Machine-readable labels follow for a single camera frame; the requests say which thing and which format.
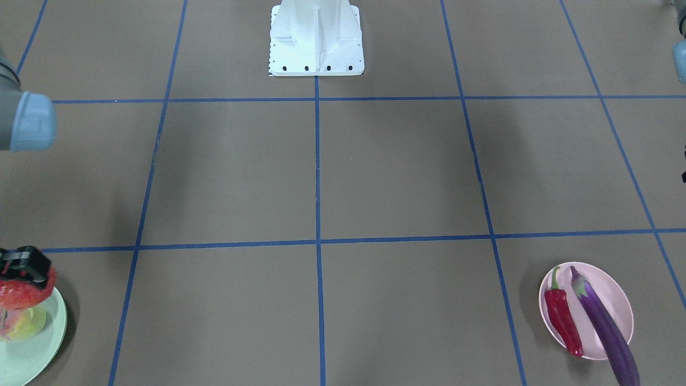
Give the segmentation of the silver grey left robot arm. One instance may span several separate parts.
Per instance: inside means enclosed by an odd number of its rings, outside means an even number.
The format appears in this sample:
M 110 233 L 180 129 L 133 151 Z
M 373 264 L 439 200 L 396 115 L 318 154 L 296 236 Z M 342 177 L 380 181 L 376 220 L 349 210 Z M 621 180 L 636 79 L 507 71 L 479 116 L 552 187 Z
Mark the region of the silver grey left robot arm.
M 682 40 L 672 47 L 672 58 L 680 83 L 685 84 L 685 1 L 669 1 L 676 12 L 676 24 Z

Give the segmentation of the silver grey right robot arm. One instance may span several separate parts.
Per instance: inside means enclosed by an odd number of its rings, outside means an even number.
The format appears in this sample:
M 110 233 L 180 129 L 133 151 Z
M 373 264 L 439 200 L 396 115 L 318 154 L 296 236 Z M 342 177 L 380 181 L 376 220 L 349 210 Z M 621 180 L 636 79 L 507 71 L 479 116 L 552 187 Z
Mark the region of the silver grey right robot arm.
M 1 53 L 1 149 L 43 151 L 56 138 L 53 102 L 45 95 L 23 91 L 14 66 Z M 2 249 L 2 279 L 17 279 L 44 290 L 50 260 L 37 247 Z

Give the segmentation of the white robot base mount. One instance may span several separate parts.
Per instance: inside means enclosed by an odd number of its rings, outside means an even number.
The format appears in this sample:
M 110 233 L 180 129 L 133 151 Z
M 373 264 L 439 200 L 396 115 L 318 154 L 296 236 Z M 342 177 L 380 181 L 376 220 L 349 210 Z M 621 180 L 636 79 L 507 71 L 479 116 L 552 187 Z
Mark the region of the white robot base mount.
M 269 76 L 364 73 L 360 9 L 349 1 L 282 1 L 270 15 Z

